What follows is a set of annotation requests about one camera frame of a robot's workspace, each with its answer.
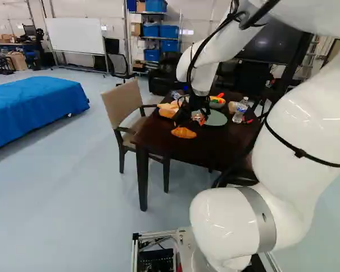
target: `green plate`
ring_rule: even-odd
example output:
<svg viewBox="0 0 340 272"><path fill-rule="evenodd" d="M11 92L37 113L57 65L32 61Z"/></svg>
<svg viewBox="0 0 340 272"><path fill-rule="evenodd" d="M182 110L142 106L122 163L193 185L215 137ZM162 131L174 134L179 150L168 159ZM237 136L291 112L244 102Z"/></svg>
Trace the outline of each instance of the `green plate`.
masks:
<svg viewBox="0 0 340 272"><path fill-rule="evenodd" d="M192 116L195 114L200 113L200 110L197 110L195 112L192 112ZM210 110L210 115L208 120L205 122L205 125L207 126L224 126L228 122L228 118L222 114L221 112L218 112L217 110Z"/></svg>

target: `dark wooden table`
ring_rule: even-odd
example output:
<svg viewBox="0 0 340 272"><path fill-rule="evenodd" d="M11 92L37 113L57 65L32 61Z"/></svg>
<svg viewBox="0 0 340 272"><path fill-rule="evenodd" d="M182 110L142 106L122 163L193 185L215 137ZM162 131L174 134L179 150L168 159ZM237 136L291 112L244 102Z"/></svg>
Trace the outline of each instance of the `dark wooden table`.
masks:
<svg viewBox="0 0 340 272"><path fill-rule="evenodd" d="M229 101L240 101L242 95L227 92L223 97L227 104L220 111L224 113L228 122L221 127L197 127L194 139L181 139L171 134L173 122L160 117L155 110L148 117L141 130L134 137L136 145L138 192L140 209L147 210L148 189L148 154L166 156L170 159L190 163L209 169L223 171L232 164L232 158L248 145L260 128L260 122L249 110L248 118L254 118L251 124L235 124L228 111ZM170 103L173 99L166 96L162 103Z"/></svg>

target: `blue storage bin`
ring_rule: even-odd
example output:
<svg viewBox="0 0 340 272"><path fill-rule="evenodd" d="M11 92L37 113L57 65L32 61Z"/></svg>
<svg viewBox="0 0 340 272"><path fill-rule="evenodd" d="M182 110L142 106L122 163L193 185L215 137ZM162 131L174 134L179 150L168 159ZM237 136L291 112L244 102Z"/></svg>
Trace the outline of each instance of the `blue storage bin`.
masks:
<svg viewBox="0 0 340 272"><path fill-rule="evenodd" d="M160 37L162 38L178 38L179 27L176 25L161 25Z"/></svg>
<svg viewBox="0 0 340 272"><path fill-rule="evenodd" d="M159 61L160 50L159 49L145 49L145 61Z"/></svg>
<svg viewBox="0 0 340 272"><path fill-rule="evenodd" d="M129 11L136 11L136 0L127 0L127 8Z"/></svg>
<svg viewBox="0 0 340 272"><path fill-rule="evenodd" d="M161 41L161 52L178 52L177 41Z"/></svg>
<svg viewBox="0 0 340 272"><path fill-rule="evenodd" d="M144 25L143 35L145 37L159 37L159 26L158 25Z"/></svg>
<svg viewBox="0 0 340 272"><path fill-rule="evenodd" d="M168 3L164 0L146 0L146 11L166 12Z"/></svg>

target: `chair leg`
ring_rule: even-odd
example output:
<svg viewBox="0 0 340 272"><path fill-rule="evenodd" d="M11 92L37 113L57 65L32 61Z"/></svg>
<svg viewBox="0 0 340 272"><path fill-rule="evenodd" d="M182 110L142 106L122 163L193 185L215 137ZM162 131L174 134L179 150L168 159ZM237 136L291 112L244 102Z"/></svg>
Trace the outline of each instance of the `chair leg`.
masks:
<svg viewBox="0 0 340 272"><path fill-rule="evenodd" d="M123 174L124 173L124 169L125 169L125 149L124 148L120 148L120 173Z"/></svg>
<svg viewBox="0 0 340 272"><path fill-rule="evenodd" d="M170 159L164 159L164 192L169 192Z"/></svg>

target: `whiteboard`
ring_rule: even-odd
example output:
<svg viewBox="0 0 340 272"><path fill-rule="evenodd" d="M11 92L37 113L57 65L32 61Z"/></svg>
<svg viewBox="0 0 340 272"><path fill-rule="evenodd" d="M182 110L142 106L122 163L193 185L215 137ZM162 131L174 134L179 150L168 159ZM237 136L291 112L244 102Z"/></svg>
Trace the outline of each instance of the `whiteboard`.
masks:
<svg viewBox="0 0 340 272"><path fill-rule="evenodd" d="M53 50L102 54L101 22L95 18L46 18Z"/></svg>

